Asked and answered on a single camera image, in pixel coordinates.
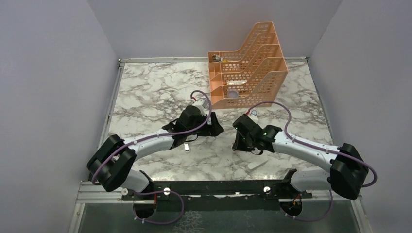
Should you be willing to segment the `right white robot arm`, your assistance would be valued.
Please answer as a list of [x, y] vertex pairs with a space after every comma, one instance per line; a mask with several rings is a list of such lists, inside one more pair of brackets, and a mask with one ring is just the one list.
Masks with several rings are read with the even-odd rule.
[[291, 198], [299, 191], [332, 190], [343, 198], [357, 199], [369, 168], [351, 144], [324, 145], [292, 136], [277, 126], [262, 128], [246, 114], [232, 126], [237, 131], [233, 150], [281, 153], [319, 167], [295, 172], [291, 179], [283, 181], [280, 191], [284, 196]]

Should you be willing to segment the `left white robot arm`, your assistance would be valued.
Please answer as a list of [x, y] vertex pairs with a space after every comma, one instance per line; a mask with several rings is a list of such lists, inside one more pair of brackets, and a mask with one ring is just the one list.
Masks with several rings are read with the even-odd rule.
[[187, 106], [179, 118], [155, 133], [127, 139], [116, 134], [108, 137], [86, 167], [94, 184], [101, 185], [105, 191], [126, 188], [144, 200], [152, 195], [152, 180], [145, 172], [132, 170], [136, 160], [159, 151], [172, 150], [192, 135], [217, 137], [223, 132], [215, 112], [204, 113], [199, 106]]

